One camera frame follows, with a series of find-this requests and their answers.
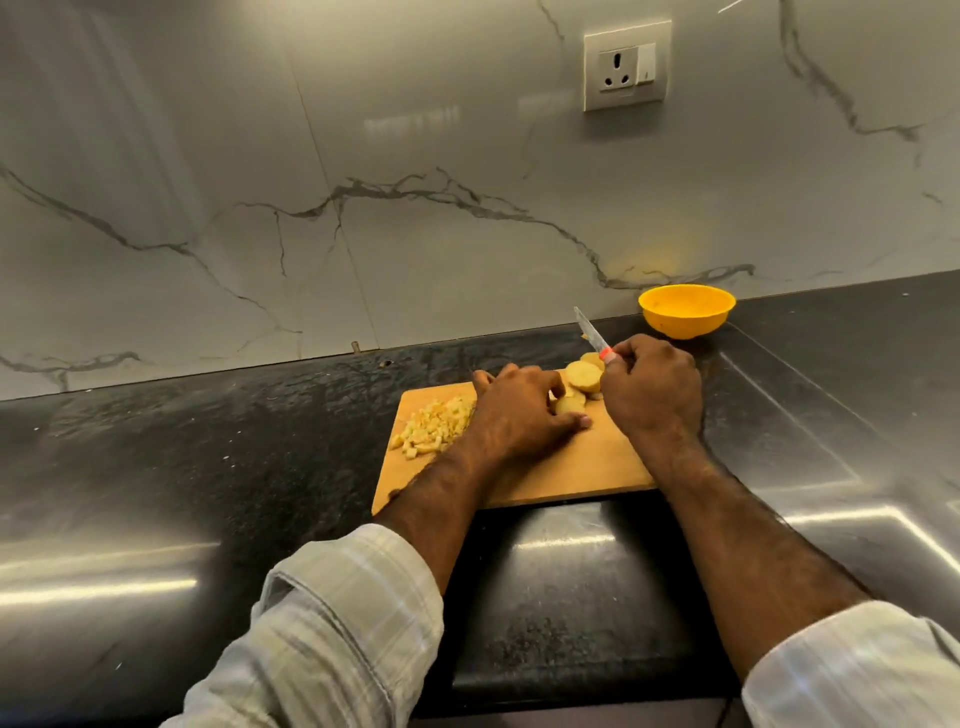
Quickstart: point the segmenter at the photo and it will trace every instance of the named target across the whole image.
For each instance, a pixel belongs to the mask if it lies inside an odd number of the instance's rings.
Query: wooden cutting board
[[[411,415],[426,405],[433,401],[445,402],[458,395],[474,399],[473,385],[464,382],[404,392],[390,436],[399,433]],[[563,449],[533,468],[506,473],[502,482],[494,487],[486,507],[603,496],[656,487],[630,441],[613,424],[603,401],[588,400],[587,413],[593,419],[591,429],[577,433]],[[383,456],[380,479],[373,496],[373,513],[387,504],[392,491],[406,487],[434,457],[420,455],[407,460],[399,449],[388,449]]]

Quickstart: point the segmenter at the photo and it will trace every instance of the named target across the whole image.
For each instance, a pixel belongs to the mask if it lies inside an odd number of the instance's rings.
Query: knife blade
[[[573,314],[577,317],[577,323],[580,325],[580,331],[584,333],[594,350],[600,354],[600,358],[606,363],[615,357],[616,354],[613,353],[613,348],[604,340],[603,336],[600,335],[600,332],[593,327],[590,319],[584,316],[584,312],[581,311],[579,307],[573,306]]]

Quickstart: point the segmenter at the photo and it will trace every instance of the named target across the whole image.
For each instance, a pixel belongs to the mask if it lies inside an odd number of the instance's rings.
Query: switch plate
[[[662,20],[584,36],[584,111],[666,98],[672,31]]]

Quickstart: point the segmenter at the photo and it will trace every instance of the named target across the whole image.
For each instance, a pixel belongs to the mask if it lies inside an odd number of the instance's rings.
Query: black granite countertop
[[[954,633],[958,281],[749,301],[693,345],[717,455],[868,586]],[[0,402],[0,715],[175,712],[246,629],[267,569],[367,519],[404,390],[584,350],[560,326]],[[657,492],[481,513],[444,618],[424,716],[736,690]]]

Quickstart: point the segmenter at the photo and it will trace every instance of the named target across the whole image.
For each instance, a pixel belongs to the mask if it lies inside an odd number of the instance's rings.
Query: rolled-up sleeve
[[[929,619],[864,602],[771,650],[743,703],[756,728],[960,725],[960,643]]]
[[[361,526],[271,570],[250,631],[169,726],[403,726],[437,656],[443,601],[395,532]]]

